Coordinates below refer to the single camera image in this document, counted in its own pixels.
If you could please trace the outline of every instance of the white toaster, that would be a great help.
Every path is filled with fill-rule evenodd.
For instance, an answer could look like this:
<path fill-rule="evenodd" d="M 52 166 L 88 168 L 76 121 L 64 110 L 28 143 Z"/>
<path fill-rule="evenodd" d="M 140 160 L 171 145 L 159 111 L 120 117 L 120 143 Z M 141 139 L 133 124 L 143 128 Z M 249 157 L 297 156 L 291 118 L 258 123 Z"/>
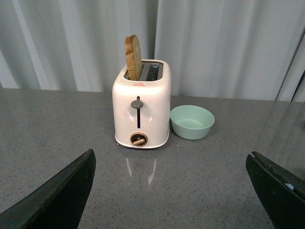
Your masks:
<path fill-rule="evenodd" d="M 116 141 L 132 148 L 156 148 L 169 136 L 171 71 L 159 60 L 142 60 L 138 81 L 129 80 L 127 65 L 112 88 Z"/>

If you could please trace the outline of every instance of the table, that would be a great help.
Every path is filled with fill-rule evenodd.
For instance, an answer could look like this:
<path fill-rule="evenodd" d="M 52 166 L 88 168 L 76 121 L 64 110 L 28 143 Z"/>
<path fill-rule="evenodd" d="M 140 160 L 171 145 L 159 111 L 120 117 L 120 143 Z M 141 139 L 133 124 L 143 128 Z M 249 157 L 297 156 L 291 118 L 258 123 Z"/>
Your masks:
<path fill-rule="evenodd" d="M 304 103 L 173 96 L 209 134 L 137 150 L 115 141 L 110 93 L 0 90 L 0 212 L 87 149 L 97 163 L 80 229 L 272 229 L 245 168 L 257 151 L 305 179 Z"/>

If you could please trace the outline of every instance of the red label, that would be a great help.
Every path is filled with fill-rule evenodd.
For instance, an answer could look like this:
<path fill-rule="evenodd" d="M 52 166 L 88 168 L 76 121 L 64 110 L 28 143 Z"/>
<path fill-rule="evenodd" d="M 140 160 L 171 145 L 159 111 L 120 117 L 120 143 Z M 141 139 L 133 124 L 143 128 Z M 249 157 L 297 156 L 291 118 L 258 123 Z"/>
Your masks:
<path fill-rule="evenodd" d="M 143 83 L 136 83 L 136 84 L 134 84 L 134 86 L 142 86 L 142 87 L 145 87 L 145 84 L 143 84 Z"/>

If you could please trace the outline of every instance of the bread slice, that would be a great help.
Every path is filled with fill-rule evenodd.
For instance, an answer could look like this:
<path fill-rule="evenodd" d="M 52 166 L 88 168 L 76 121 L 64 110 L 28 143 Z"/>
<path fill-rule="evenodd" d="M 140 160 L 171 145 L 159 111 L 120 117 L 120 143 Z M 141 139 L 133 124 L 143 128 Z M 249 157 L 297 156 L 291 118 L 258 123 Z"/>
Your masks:
<path fill-rule="evenodd" d="M 137 81 L 142 72 L 142 57 L 139 39 L 136 35 L 126 37 L 125 52 L 129 79 Z"/>

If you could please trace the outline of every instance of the light green bowl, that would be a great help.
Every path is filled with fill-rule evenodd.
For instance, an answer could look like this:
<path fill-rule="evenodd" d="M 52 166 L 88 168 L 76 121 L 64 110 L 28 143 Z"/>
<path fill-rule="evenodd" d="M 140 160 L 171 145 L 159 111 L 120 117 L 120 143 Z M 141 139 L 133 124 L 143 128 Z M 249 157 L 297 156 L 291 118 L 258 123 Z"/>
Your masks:
<path fill-rule="evenodd" d="M 211 112 L 193 105 L 183 105 L 172 109 L 170 117 L 174 132 L 189 140 L 205 137 L 215 121 Z"/>

